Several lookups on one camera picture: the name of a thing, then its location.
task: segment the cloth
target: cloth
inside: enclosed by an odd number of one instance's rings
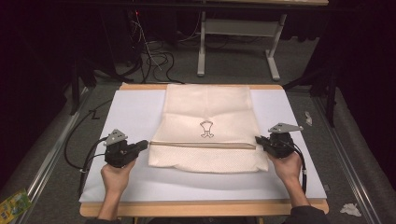
[[[268,171],[248,87],[168,85],[148,164],[199,173]]]
[[[284,224],[330,224],[322,210],[312,206],[291,208],[290,216]]]
[[[108,221],[108,220],[103,220],[103,219],[88,219],[85,221],[85,224],[121,224],[121,221],[119,219],[114,220],[114,221]]]
[[[361,217],[361,212],[356,207],[356,204],[353,203],[344,204],[344,207],[341,209],[340,213],[347,213],[355,217]]]

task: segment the printed logo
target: printed logo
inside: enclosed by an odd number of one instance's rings
[[[202,137],[213,137],[215,136],[213,133],[210,132],[210,128],[212,127],[213,122],[209,120],[205,120],[201,122],[201,126],[204,128],[204,133],[201,134]]]

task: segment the desk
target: desk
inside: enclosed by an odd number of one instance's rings
[[[304,5],[304,6],[327,6],[328,0],[217,0],[217,2],[278,4],[278,5]],[[235,21],[207,19],[206,13],[201,13],[201,45],[198,56],[198,77],[205,75],[205,35],[251,35],[272,37],[272,46],[265,51],[265,57],[274,81],[279,81],[280,76],[276,68],[274,54],[280,35],[286,21],[286,14],[280,16],[279,21]]]
[[[149,140],[161,121],[164,85],[123,85],[116,92],[102,136],[115,128],[129,135],[128,143]],[[250,86],[262,135],[282,121],[297,125],[286,93],[280,86]],[[300,132],[291,133],[302,150],[308,169],[307,197],[313,206],[329,212],[326,194]],[[96,154],[105,151],[98,146]],[[97,157],[80,198],[80,213],[96,217],[105,189]],[[236,175],[196,174],[148,166],[148,151],[141,152],[131,172],[119,207],[120,217],[271,216],[290,213],[289,195],[270,162],[269,172]]]

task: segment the wooden table edge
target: wooden table edge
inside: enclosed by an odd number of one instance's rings
[[[212,86],[242,87],[248,86],[251,90],[283,90],[280,85],[239,85],[239,84],[210,84]],[[139,90],[166,90],[167,84],[126,84],[120,86],[120,91],[139,91]]]
[[[312,206],[329,213],[325,199],[309,200]],[[102,203],[82,203],[84,217],[97,217]],[[290,213],[290,200],[232,202],[120,203],[119,217],[262,217]]]

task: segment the white board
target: white board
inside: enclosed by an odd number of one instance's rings
[[[128,135],[128,144],[150,140],[161,121],[165,90],[117,91],[110,107],[101,137],[114,129]],[[287,95],[282,90],[251,90],[254,111],[263,136],[279,122],[297,125]],[[294,143],[304,154],[308,172],[308,199],[326,199],[318,173],[300,132],[290,133]],[[100,144],[95,154],[103,154],[106,147]],[[173,201],[235,201],[288,199],[282,182],[276,176],[271,162],[268,172],[248,174],[197,174],[173,168],[148,166],[149,152],[142,151],[131,172],[128,188],[122,202],[173,202]],[[102,202],[105,195],[100,170],[105,158],[92,162],[82,203]]]

